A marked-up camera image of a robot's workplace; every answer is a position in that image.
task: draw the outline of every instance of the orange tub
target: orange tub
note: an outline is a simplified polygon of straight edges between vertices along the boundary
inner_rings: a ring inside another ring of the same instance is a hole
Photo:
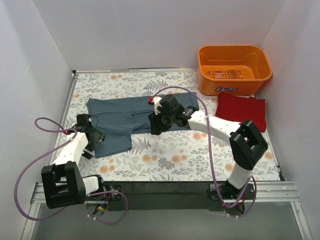
[[[198,84],[202,94],[255,94],[272,75],[265,52],[253,45],[208,45],[198,51]]]

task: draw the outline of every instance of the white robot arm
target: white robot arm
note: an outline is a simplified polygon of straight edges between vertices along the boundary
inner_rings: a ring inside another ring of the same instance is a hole
[[[189,106],[184,108],[173,95],[149,100],[154,112],[149,115],[151,134],[166,132],[173,124],[190,130],[208,133],[207,117],[211,135],[230,144],[235,166],[225,182],[226,197],[235,197],[245,185],[254,166],[268,149],[268,144],[256,125],[247,120],[244,123],[227,121],[215,116],[206,116],[201,110]]]
[[[76,137],[67,144],[55,161],[44,166],[41,171],[45,201],[50,209],[84,203],[86,196],[94,192],[103,192],[103,179],[100,175],[81,177],[78,164],[81,156],[88,159],[105,134],[91,124],[88,114],[77,115]],[[67,139],[74,133],[66,132]]]

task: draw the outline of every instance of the floral mat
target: floral mat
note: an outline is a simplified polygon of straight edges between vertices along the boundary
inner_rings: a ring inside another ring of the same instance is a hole
[[[199,92],[194,71],[80,73],[64,127],[76,123],[77,114],[88,113],[86,103],[89,98],[106,100],[150,96],[167,86],[182,86],[196,92],[207,105],[209,114],[215,115],[218,99]],[[164,93],[182,92],[181,89],[168,89]],[[82,157],[78,164],[81,175],[101,174],[105,181],[212,180],[206,133],[183,130],[164,132],[160,136],[139,133],[131,138],[130,151],[90,160]],[[59,141],[60,144],[65,142],[66,136],[62,135]],[[235,164],[231,148],[216,137],[212,137],[211,142],[216,178],[225,181]],[[280,180],[270,147],[253,169],[253,175],[258,181]]]

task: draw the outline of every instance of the label on basket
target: label on basket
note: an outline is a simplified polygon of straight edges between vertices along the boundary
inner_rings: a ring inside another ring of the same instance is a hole
[[[238,88],[226,88],[226,87],[222,87],[222,86],[217,86],[215,88],[215,91],[216,92],[221,92],[221,91],[224,91],[224,92],[236,92]]]

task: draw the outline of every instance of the white wall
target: white wall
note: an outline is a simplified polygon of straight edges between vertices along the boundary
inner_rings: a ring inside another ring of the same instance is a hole
[[[31,160],[52,149],[56,136],[38,130],[34,120],[60,120],[71,74],[32,0],[0,0],[0,239],[21,237],[26,219],[15,207],[14,184]],[[26,212],[48,162],[22,178],[18,196]]]
[[[273,70],[268,131],[284,176],[294,181],[313,239],[320,239],[320,1],[287,0],[263,48]]]
[[[209,44],[260,46],[284,0],[33,0],[72,70],[196,68]]]

